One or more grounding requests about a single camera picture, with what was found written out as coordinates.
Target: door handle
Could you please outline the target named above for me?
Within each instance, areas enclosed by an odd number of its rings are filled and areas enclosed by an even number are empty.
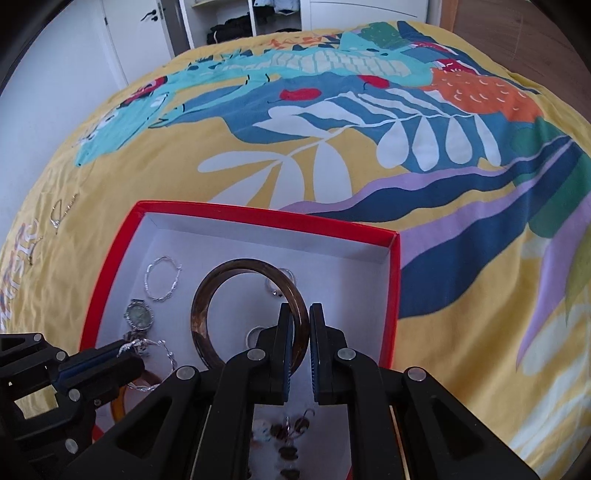
[[[144,17],[142,18],[142,20],[140,20],[141,22],[143,22],[146,18],[148,18],[150,15],[155,15],[156,14],[156,9],[154,8],[151,12],[148,12],[144,15]]]

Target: bedding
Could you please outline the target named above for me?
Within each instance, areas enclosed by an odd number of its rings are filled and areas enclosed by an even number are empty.
[[[75,353],[139,200],[394,229],[392,367],[425,367],[557,479],[591,434],[590,152],[573,108],[430,25],[201,47],[110,98],[57,150],[0,253],[0,328]]]

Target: white wall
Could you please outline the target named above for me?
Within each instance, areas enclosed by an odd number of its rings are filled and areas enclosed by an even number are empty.
[[[57,147],[125,86],[113,70],[97,5],[74,0],[66,7],[37,37],[0,95],[0,244]]]

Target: brown bangle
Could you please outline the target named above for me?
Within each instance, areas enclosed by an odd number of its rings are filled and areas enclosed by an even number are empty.
[[[162,380],[160,380],[157,375],[149,372],[148,370],[144,370],[140,375],[140,378],[148,385],[157,385],[162,383]],[[113,417],[115,423],[125,417],[125,392],[128,390],[129,387],[124,385],[119,389],[119,396],[111,401],[111,416]]]
[[[210,369],[221,368],[225,362],[216,353],[207,331],[207,310],[217,289],[228,278],[241,273],[256,272],[271,280],[283,293],[294,318],[294,342],[291,356],[291,373],[302,363],[310,340],[310,320],[306,304],[292,281],[273,265],[252,258],[230,260],[211,270],[195,292],[191,308],[193,343],[203,363]]]

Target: green watch face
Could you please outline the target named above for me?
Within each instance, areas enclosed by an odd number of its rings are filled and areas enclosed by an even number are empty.
[[[125,311],[125,319],[135,330],[147,330],[154,322],[152,311],[143,300],[133,300]]]

